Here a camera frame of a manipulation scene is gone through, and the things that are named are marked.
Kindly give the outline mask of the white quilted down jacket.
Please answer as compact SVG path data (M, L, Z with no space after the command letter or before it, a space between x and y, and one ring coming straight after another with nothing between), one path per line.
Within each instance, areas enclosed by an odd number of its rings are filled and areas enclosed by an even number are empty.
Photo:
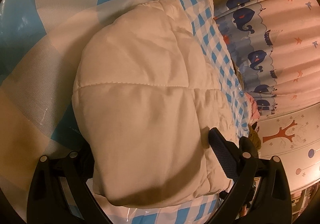
M232 111L179 0L137 5L97 32L72 105L94 190L111 204L162 208L231 186L208 133L236 142Z

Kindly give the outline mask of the cluttered shelf unit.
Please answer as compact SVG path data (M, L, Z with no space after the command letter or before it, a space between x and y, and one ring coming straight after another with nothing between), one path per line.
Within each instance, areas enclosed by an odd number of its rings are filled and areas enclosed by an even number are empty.
M306 209L310 201L315 196L319 188L319 182L316 182L308 187L297 190L291 194L292 203L292 221L295 221L300 214Z

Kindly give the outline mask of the brown plush toy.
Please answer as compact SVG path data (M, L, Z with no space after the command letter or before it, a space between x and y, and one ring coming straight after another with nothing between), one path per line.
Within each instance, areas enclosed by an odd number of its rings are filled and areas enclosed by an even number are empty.
M259 150L261 149L261 140L258 135L258 127L257 127L257 122L253 123L253 125L248 125L249 128L249 136L248 138L251 140L253 143L254 147Z

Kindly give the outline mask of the white decorated wardrobe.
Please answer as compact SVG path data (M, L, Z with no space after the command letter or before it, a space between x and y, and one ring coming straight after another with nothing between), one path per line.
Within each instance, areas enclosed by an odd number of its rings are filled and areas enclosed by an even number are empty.
M259 157L280 158L291 192L319 181L319 104L260 121L258 130Z

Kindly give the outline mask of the pink whale pattern curtain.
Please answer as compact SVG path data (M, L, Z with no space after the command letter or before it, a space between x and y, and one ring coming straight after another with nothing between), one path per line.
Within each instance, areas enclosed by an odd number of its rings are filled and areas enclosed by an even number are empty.
M261 116L319 102L317 0L223 0L214 16Z

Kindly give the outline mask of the blue white checkered storage bag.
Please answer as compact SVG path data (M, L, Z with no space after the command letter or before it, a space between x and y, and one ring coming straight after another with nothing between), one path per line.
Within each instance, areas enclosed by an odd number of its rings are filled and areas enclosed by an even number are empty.
M1 189L22 218L39 158L63 157L82 145L71 105L82 50L100 28L146 1L151 0L1 1ZM236 134L246 136L247 103L213 23L213 2L180 2L217 69Z

